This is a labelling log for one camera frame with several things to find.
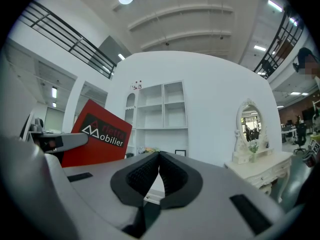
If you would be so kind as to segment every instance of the ornate mirror frame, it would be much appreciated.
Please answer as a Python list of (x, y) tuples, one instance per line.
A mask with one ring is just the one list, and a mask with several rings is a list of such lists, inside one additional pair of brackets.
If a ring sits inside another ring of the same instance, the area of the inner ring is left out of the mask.
[(258, 109), (257, 105), (251, 99), (248, 98), (246, 101), (244, 101), (241, 104), (238, 110), (238, 113), (236, 115), (237, 130), (235, 130), (236, 143), (235, 143), (233, 156), (236, 156), (238, 158), (241, 156), (247, 157), (248, 155), (251, 155), (251, 152), (249, 150), (249, 143), (247, 142), (247, 139), (243, 133), (242, 124), (241, 124), (242, 114), (246, 106), (253, 106), (260, 117), (261, 131), (258, 139), (259, 148), (257, 152), (261, 152), (265, 150), (266, 142), (269, 142), (269, 139), (267, 136), (267, 126), (266, 126), (266, 122), (264, 121), (263, 114)]

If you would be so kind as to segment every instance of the red sign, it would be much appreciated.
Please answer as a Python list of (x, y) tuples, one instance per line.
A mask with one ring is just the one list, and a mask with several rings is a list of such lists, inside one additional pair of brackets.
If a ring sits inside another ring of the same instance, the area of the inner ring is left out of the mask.
[(131, 124), (89, 99), (71, 132), (87, 134), (88, 142), (65, 151), (61, 166), (86, 166), (124, 159), (131, 129)]

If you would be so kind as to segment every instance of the black metal railing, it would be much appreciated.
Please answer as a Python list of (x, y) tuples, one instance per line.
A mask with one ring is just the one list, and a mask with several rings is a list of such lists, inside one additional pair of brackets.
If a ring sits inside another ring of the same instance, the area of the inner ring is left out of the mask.
[(19, 18), (96, 71), (109, 78), (117, 66), (82, 34), (42, 4), (32, 1)]
[(265, 79), (270, 77), (295, 47), (303, 30), (302, 20), (287, 6), (274, 39), (254, 72)]

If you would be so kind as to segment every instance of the logo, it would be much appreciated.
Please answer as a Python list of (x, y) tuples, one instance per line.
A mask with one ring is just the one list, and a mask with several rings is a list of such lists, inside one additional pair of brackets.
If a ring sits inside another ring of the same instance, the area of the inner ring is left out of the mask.
[(86, 114), (80, 131), (89, 135), (91, 138), (117, 147), (123, 147), (127, 137), (124, 131), (102, 121), (90, 113)]

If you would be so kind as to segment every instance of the white cabinet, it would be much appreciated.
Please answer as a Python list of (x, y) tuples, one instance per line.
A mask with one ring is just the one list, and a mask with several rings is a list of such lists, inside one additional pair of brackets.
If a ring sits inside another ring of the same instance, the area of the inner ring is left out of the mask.
[(127, 153), (158, 148), (188, 155), (188, 117), (182, 81), (134, 90), (127, 97), (124, 120), (132, 124)]

